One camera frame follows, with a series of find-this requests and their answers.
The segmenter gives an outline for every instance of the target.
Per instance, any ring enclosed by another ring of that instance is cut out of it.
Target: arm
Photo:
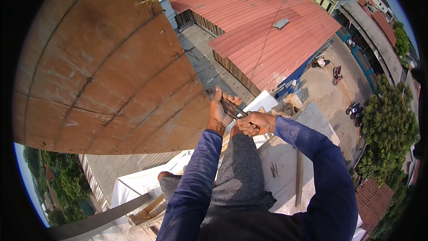
[[[225,128],[232,122],[220,99],[227,98],[236,105],[242,100],[222,93],[216,87],[211,101],[210,119],[202,132],[195,152],[190,158],[180,183],[163,218],[156,240],[195,240],[211,202],[211,194],[217,173],[218,160]]]
[[[250,136],[259,131],[274,133],[298,148],[314,164],[316,194],[301,217],[304,239],[352,239],[358,210],[354,186],[340,148],[323,134],[294,120],[260,114],[252,112],[247,118],[237,121],[237,125],[241,125],[240,129]],[[260,129],[248,127],[250,121]]]

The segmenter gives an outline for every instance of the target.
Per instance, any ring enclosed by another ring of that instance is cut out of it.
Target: motorcycle
[[[316,67],[322,68],[329,63],[330,63],[330,60],[324,60],[324,58],[319,58],[318,60],[312,63],[312,68],[316,68]]]
[[[355,113],[358,111],[359,106],[360,106],[360,103],[354,103],[345,110],[345,113],[347,115],[349,115],[350,113]]]
[[[342,80],[343,75],[340,74],[340,71],[342,70],[342,66],[336,66],[333,69],[333,80],[331,83],[333,83],[333,85],[337,85],[339,84],[339,81]]]
[[[363,110],[364,110],[364,107],[358,108],[358,111],[356,111],[350,115],[350,119],[352,119],[352,120],[355,119],[356,121],[362,120],[362,111]]]

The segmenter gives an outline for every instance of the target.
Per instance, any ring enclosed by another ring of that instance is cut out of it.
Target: dirt ground
[[[312,100],[323,112],[340,139],[343,157],[349,161],[356,156],[359,128],[354,126],[345,110],[353,102],[362,105],[372,90],[347,46],[336,35],[333,39],[334,43],[324,52],[324,58],[331,63],[324,68],[309,68],[302,76],[299,89],[303,104]],[[342,66],[344,78],[334,86],[333,68],[338,65]]]

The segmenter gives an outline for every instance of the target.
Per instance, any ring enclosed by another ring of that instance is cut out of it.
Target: hand
[[[233,97],[232,95],[228,95],[225,92],[221,91],[221,88],[219,86],[215,87],[216,94],[214,98],[211,100],[211,107],[210,107],[210,119],[207,124],[207,130],[212,130],[223,136],[224,131],[226,130],[226,126],[229,125],[233,118],[224,112],[223,106],[220,103],[221,98],[228,99],[236,106],[240,105],[242,103],[242,100],[238,97]]]
[[[263,135],[267,132],[274,133],[275,120],[275,115],[249,111],[247,117],[236,120],[236,126],[238,126],[245,135],[254,137],[256,135]]]

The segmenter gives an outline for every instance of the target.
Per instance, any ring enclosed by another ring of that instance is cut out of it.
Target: person on street
[[[157,240],[351,240],[358,211],[340,148],[296,121],[261,112],[236,120],[214,185],[222,136],[233,121],[223,110],[222,97],[237,106],[242,103],[217,86],[206,130],[183,175],[158,176],[168,205]],[[267,132],[313,162],[316,193],[307,212],[288,216],[268,211],[276,200],[265,192],[251,138]]]

